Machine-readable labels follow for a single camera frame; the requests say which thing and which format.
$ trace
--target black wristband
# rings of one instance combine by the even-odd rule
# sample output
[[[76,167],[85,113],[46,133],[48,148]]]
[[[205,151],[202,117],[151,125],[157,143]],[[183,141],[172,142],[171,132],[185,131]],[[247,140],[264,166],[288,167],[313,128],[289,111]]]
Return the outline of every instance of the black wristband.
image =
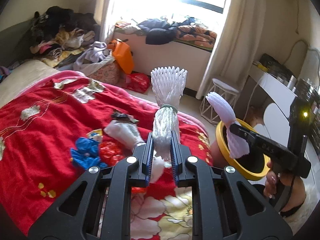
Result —
[[[282,217],[290,217],[290,216],[292,216],[295,212],[298,211],[299,208],[301,208],[301,206],[303,205],[303,203],[302,203],[301,205],[297,206],[297,207],[294,207],[294,208],[286,211],[286,212],[280,212],[280,215],[281,215]]]

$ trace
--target white curtain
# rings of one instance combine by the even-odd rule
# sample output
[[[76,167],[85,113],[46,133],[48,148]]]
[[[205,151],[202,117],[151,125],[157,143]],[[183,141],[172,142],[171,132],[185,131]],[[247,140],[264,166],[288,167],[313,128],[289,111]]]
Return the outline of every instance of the white curtain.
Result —
[[[259,45],[265,11],[266,0],[226,0],[222,27],[196,98],[204,96],[214,76],[243,88]]]
[[[100,25],[99,41],[108,43],[111,41],[115,23],[118,20],[116,14],[116,0],[97,0],[94,10],[94,19]]]

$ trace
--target green rubber band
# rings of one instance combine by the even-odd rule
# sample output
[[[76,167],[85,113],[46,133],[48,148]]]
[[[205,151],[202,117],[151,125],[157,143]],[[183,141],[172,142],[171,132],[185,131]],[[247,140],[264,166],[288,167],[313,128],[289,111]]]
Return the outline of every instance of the green rubber band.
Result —
[[[178,109],[177,108],[175,108],[174,106],[172,106],[172,105],[169,105],[169,104],[165,104],[165,105],[163,105],[163,106],[161,106],[160,107],[160,109],[161,108],[164,108],[164,107],[168,107],[168,108],[172,108],[173,109],[173,111],[177,114],[178,113]]]

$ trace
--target silver screw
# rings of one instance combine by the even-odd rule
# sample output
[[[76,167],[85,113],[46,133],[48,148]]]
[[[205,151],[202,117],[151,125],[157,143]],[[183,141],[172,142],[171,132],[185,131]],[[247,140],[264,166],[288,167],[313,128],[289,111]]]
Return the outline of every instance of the silver screw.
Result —
[[[97,166],[93,166],[89,168],[89,172],[92,174],[97,173],[98,171],[99,171],[99,168]]]
[[[189,157],[187,158],[187,160],[188,160],[188,162],[190,162],[190,163],[196,163],[196,162],[198,161],[198,158],[195,157],[195,156],[189,156]]]
[[[228,173],[235,173],[236,172],[236,169],[232,166],[227,166],[226,167],[226,172]]]
[[[129,156],[127,158],[128,163],[135,163],[137,160],[138,160],[137,157],[134,157],[134,156]]]

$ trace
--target window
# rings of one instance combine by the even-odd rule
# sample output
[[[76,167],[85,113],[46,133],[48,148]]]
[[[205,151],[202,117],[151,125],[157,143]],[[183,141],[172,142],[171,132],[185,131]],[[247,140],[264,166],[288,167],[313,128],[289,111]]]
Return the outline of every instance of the window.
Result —
[[[215,30],[219,24],[225,0],[116,0],[119,18],[140,23],[148,18],[165,17],[168,22],[183,21],[185,16],[201,20]]]

